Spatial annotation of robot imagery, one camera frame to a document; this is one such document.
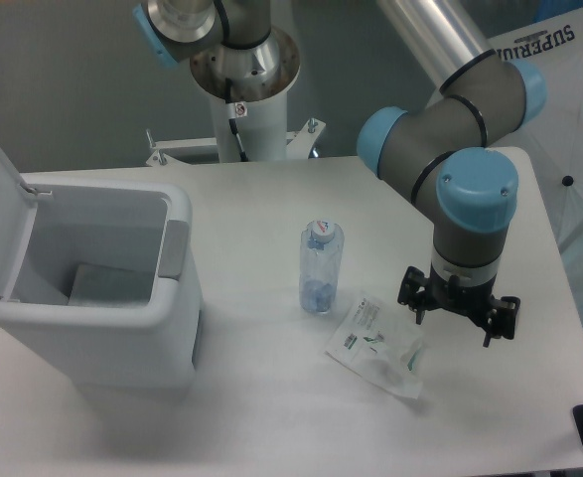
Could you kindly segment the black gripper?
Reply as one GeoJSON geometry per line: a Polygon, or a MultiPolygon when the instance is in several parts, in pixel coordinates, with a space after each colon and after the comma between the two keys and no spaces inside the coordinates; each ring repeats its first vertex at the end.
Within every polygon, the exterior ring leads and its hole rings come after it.
{"type": "Polygon", "coordinates": [[[430,277],[416,268],[408,266],[402,278],[397,302],[415,313],[415,323],[421,324],[428,310],[444,309],[459,315],[471,315],[471,320],[485,331],[484,347],[493,339],[512,340],[515,336],[516,318],[520,299],[492,295],[496,276],[478,285],[462,281],[458,275],[448,278],[430,267],[430,277]]]}

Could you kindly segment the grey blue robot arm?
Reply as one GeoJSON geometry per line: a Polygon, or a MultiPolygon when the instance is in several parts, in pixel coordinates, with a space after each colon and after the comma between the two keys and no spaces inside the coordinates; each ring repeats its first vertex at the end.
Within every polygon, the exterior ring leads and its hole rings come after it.
{"type": "MultiPolygon", "coordinates": [[[[487,340],[512,339],[520,301],[493,287],[518,174],[493,144],[541,112],[544,78],[526,61],[501,59],[455,1],[380,9],[441,95],[417,113],[379,110],[357,141],[369,169],[433,224],[431,266],[409,267],[397,300],[417,316],[467,317],[487,340]]],[[[133,15],[162,64],[189,64],[210,100],[221,161],[290,157],[286,93],[299,53],[272,25],[268,2],[143,1],[133,15]]]]}

